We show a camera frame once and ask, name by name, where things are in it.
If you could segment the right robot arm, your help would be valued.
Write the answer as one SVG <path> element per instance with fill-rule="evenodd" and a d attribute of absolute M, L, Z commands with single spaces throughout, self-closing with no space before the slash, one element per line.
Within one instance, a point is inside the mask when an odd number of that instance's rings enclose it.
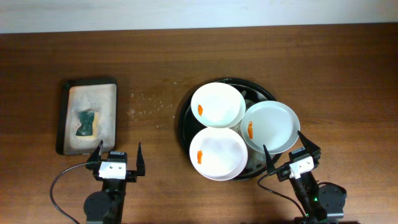
<path fill-rule="evenodd" d="M 321 148 L 300 131 L 297 134 L 303 147 L 290 152 L 290 161 L 278 168 L 274 166 L 267 148 L 264 148 L 267 174 L 257 184 L 260 188 L 291 201 L 299 209 L 301 216 L 294 218 L 294 223 L 338 223 L 344 217 L 347 191 L 334 183 L 315 180 L 312 170 L 319 165 Z M 261 184 L 261 180 L 272 175 L 276 175 L 279 182 L 288 180 L 297 200 Z"/>

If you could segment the white plate top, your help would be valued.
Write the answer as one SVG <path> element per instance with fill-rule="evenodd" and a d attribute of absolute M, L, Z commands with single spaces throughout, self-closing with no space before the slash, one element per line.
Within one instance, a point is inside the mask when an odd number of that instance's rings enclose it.
<path fill-rule="evenodd" d="M 199 87 L 190 106 L 194 117 L 211 128 L 230 128 L 238 124 L 246 112 L 243 95 L 235 87 L 220 82 Z"/>

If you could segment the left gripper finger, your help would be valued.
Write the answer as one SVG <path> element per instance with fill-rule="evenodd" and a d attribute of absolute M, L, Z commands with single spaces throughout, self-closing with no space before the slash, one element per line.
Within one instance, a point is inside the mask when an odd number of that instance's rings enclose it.
<path fill-rule="evenodd" d="M 145 167 L 145 162 L 144 158 L 142 155 L 142 144 L 141 142 L 138 145 L 138 150 L 137 150 L 137 159 L 136 159 L 136 172 L 137 176 L 145 176 L 146 175 L 146 167 Z"/>
<path fill-rule="evenodd" d="M 95 149 L 95 151 L 90 156 L 90 162 L 98 162 L 101 160 L 101 155 L 103 151 L 103 140 L 101 140 Z"/>

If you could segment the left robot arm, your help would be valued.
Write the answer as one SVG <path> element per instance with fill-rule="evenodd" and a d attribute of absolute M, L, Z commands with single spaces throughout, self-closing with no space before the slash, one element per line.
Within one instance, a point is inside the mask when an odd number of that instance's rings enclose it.
<path fill-rule="evenodd" d="M 102 183 L 100 191 L 90 194 L 85 200 L 83 209 L 87 223 L 121 223 L 124 198 L 128 183 L 145 176 L 146 168 L 142 155 L 142 146 L 138 145 L 136 170 L 127 169 L 127 154 L 111 151 L 102 159 L 103 141 L 86 161 L 86 168 L 93 172 L 93 177 Z"/>

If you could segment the pale blue plate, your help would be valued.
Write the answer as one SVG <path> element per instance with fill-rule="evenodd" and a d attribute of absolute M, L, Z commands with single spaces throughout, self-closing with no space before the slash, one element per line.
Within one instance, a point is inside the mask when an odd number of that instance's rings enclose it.
<path fill-rule="evenodd" d="M 297 142 L 300 121 L 287 105 L 262 101 L 245 112 L 240 128 L 243 139 L 255 151 L 280 154 Z"/>

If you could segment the white plate bottom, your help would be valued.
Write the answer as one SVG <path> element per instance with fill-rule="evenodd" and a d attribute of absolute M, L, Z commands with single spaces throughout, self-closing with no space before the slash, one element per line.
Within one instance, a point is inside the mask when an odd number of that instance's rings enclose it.
<path fill-rule="evenodd" d="M 226 181 L 237 177 L 248 161 L 243 138 L 229 128 L 205 128 L 192 139 L 189 156 L 194 168 L 204 177 Z"/>

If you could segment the green yellow sponge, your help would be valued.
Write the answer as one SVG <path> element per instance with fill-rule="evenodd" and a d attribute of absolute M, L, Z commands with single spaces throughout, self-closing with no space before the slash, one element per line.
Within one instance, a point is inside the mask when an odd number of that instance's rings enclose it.
<path fill-rule="evenodd" d="M 76 131 L 78 137 L 95 137 L 97 134 L 98 113 L 93 110 L 81 111 L 78 113 L 80 127 Z"/>

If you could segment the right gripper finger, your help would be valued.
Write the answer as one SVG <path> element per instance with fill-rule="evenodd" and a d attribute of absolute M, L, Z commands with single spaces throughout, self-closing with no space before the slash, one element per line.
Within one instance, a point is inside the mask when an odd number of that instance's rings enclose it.
<path fill-rule="evenodd" d="M 265 144 L 263 145 L 263 148 L 264 148 L 264 153 L 266 155 L 267 175 L 272 175 L 275 171 L 275 166 Z"/>
<path fill-rule="evenodd" d="M 309 152 L 309 153 L 320 153 L 320 147 L 317 146 L 315 143 L 313 143 L 311 140 L 306 138 L 300 131 L 297 131 L 297 134 L 304 146 L 304 148 Z"/>

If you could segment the white plate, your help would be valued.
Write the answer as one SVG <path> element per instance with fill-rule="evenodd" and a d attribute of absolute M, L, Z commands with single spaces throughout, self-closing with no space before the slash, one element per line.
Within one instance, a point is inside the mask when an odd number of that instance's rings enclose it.
<path fill-rule="evenodd" d="M 243 95 L 235 87 L 220 82 L 199 87 L 190 106 L 194 117 L 211 128 L 230 128 L 238 124 L 246 112 Z"/>
<path fill-rule="evenodd" d="M 204 177 L 226 181 L 237 177 L 248 161 L 243 138 L 229 128 L 205 128 L 192 139 L 189 156 L 194 168 Z"/>

